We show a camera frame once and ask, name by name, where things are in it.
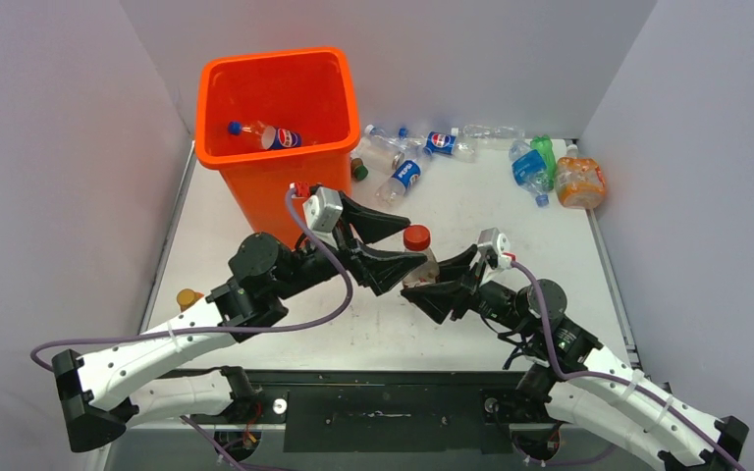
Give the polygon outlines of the blue cap pepsi bottle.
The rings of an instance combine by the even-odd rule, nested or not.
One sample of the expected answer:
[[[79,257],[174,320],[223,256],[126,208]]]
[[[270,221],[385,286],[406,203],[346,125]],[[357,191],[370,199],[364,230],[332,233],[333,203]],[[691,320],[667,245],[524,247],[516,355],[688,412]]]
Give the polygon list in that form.
[[[403,202],[415,184],[427,173],[432,160],[432,152],[425,146],[414,148],[414,152],[408,151],[395,171],[377,189],[377,202],[389,208]]]

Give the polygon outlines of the pepsi bottle front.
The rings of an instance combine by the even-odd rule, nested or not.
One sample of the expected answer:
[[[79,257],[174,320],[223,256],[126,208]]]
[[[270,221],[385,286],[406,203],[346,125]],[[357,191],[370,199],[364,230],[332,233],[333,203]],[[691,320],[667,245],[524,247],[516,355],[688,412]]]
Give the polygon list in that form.
[[[303,145],[303,139],[298,132],[260,121],[230,121],[227,124],[227,132],[253,150],[283,150]]]

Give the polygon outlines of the small orange juice bottle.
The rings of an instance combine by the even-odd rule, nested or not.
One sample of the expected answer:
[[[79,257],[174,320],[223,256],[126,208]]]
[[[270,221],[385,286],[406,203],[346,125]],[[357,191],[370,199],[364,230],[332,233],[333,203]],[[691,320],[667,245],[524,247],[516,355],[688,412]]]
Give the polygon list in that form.
[[[176,302],[181,312],[185,312],[196,304],[204,295],[191,288],[183,288],[176,295]]]

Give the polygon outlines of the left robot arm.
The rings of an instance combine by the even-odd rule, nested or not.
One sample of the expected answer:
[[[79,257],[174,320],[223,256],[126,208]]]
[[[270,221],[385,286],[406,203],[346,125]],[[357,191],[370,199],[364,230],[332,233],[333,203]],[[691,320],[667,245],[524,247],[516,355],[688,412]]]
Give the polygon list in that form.
[[[344,193],[312,189],[292,218],[305,236],[292,248],[274,235],[247,236],[229,261],[230,278],[172,319],[144,334],[96,339],[91,353],[72,340],[51,360],[71,451],[108,445],[134,426],[190,415],[245,420],[254,389],[239,367],[177,376],[193,359],[287,330],[285,300],[335,277],[345,286],[344,304],[355,287],[383,294],[423,257],[385,251],[374,243],[407,229],[406,217],[366,208]]]

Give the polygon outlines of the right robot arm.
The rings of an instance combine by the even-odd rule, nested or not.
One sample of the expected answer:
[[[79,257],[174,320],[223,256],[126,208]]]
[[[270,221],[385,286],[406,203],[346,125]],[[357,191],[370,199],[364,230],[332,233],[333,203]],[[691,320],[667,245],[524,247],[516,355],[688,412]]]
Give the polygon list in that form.
[[[507,252],[471,247],[449,266],[448,281],[405,288],[402,296],[438,324],[473,311],[520,336],[520,353],[532,364],[516,388],[523,417],[575,425],[654,470],[742,469],[748,426],[692,407],[620,359],[567,317],[558,284]]]

